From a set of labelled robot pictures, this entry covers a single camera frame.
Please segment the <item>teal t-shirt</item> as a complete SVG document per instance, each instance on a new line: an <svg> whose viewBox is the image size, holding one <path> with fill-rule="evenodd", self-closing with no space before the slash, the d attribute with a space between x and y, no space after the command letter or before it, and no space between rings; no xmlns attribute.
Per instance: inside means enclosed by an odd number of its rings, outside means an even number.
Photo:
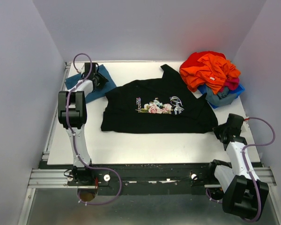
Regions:
<svg viewBox="0 0 281 225"><path fill-rule="evenodd" d="M101 90L96 90L92 93L89 93L85 97L86 103L90 103L94 100L102 98L105 96L106 92L116 88L116 84L114 83L113 79L111 78L106 67L102 64L102 65L99 65L98 68L99 68L99 73L101 75L103 75L105 78L107 78L108 82L104 85L104 87ZM80 80L80 78L81 78L81 74L75 74L75 75L67 78L65 81L66 88L67 89L73 88L77 84L77 82Z"/></svg>

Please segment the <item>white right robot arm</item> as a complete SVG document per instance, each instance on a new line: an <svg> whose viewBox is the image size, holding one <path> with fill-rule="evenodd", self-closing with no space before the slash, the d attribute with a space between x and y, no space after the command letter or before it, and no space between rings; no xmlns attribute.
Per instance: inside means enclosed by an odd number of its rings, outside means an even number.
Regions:
<svg viewBox="0 0 281 225"><path fill-rule="evenodd" d="M261 217L269 186L261 181L249 159L250 145L241 136L244 122L245 118L231 113L224 124L213 128L230 161L213 160L206 178L210 183L220 183L223 197L217 202L222 204L225 213L252 223Z"/></svg>

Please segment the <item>black floral print t-shirt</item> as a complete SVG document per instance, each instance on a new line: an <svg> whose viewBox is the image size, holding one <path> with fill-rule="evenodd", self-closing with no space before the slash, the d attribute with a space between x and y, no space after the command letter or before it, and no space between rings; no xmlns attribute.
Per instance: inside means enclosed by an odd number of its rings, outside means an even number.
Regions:
<svg viewBox="0 0 281 225"><path fill-rule="evenodd" d="M211 132L217 117L205 99L190 92L178 71L161 66L161 78L134 80L105 94L101 130L131 134Z"/></svg>

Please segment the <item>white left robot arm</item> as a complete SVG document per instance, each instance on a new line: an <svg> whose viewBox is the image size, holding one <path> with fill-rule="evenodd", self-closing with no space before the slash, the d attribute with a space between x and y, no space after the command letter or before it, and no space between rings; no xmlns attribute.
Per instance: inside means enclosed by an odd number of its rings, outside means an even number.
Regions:
<svg viewBox="0 0 281 225"><path fill-rule="evenodd" d="M91 157L84 132L87 122L86 96L103 88L108 79L99 73L98 63L85 63L78 72L81 78L77 84L58 93L58 120L67 132L74 157L73 168L67 177L90 185L95 177L88 169Z"/></svg>

